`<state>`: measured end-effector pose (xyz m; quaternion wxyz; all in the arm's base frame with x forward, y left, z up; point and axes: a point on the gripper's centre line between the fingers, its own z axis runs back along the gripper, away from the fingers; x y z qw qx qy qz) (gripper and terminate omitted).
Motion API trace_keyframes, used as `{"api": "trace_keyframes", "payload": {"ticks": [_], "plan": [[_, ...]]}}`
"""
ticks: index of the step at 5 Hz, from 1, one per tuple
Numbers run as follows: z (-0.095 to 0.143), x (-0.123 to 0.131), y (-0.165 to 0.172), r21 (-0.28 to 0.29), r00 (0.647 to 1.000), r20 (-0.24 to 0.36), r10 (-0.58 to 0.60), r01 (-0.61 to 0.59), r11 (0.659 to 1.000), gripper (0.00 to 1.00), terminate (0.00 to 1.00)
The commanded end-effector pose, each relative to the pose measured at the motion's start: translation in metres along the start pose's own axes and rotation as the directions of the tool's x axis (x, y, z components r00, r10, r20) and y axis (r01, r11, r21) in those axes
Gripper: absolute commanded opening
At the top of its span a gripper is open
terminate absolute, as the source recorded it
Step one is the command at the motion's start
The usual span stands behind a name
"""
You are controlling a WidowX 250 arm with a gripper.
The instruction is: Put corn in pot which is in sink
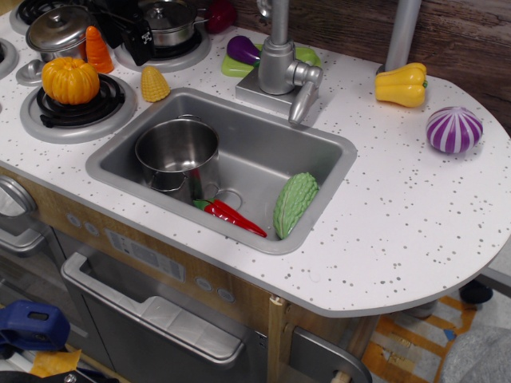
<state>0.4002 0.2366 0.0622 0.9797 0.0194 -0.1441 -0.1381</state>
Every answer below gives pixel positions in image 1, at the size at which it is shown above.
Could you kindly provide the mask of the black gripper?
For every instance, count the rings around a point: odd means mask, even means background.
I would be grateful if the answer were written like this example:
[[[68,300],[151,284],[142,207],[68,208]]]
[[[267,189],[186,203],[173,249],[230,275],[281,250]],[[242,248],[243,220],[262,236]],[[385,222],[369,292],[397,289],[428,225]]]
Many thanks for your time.
[[[142,66],[153,58],[153,33],[149,23],[140,18],[137,6],[122,6],[114,10],[91,6],[89,12],[110,48],[115,49],[124,44],[136,66]]]

